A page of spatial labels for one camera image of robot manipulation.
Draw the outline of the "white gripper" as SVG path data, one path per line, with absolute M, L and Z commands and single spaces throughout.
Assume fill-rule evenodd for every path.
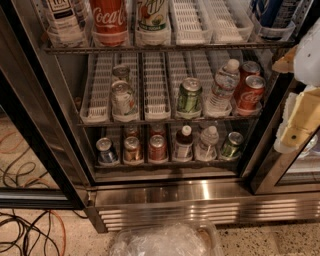
M 301 93 L 290 93 L 285 101 L 274 149 L 282 154 L 297 150 L 320 126 L 320 18 L 300 43 L 278 59 L 272 70 L 293 73 L 307 86 Z

